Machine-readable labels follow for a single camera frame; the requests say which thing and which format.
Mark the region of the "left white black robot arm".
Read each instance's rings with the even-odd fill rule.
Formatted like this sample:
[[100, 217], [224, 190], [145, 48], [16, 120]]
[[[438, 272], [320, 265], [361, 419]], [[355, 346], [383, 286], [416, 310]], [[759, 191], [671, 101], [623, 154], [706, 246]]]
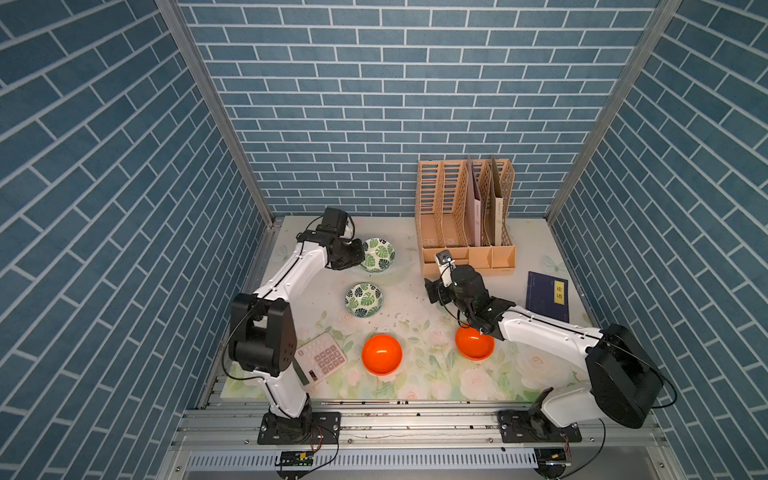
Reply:
[[305, 433], [312, 421], [311, 400], [293, 367], [298, 340], [291, 302], [302, 296], [319, 272], [346, 270], [364, 258], [354, 228], [342, 233], [307, 229], [297, 236], [295, 249], [269, 280], [233, 299], [226, 350], [242, 373], [227, 376], [255, 382], [264, 390], [269, 401], [268, 427]]

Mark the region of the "green leaf bowl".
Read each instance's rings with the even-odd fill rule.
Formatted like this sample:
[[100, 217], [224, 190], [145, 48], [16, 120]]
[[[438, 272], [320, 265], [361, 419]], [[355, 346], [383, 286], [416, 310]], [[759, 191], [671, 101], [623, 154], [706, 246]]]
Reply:
[[370, 318], [381, 310], [383, 292], [378, 286], [363, 282], [351, 287], [344, 300], [348, 313], [356, 318]]
[[360, 267], [368, 273], [381, 273], [391, 267], [396, 251], [391, 242], [384, 238], [372, 237], [362, 243], [364, 259]]

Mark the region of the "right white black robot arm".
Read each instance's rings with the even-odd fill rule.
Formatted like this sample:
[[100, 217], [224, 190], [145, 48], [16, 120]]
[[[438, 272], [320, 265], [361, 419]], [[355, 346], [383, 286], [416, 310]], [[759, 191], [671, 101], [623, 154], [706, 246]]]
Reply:
[[578, 384], [543, 390], [528, 411], [537, 435], [603, 418], [630, 429], [643, 426], [664, 379], [627, 328], [581, 327], [535, 314], [490, 295], [480, 273], [469, 265], [447, 264], [437, 280], [424, 285], [430, 302], [454, 304], [480, 333], [542, 350], [587, 373]]

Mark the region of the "orange bowl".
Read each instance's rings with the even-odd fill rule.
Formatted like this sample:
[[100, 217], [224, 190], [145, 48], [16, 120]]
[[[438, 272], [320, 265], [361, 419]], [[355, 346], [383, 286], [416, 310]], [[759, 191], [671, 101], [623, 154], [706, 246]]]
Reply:
[[459, 353], [472, 361], [489, 358], [495, 350], [495, 339], [472, 327], [459, 327], [455, 334]]
[[393, 374], [399, 368], [402, 358], [400, 343], [388, 334], [377, 334], [368, 339], [361, 353], [365, 369], [379, 377]]

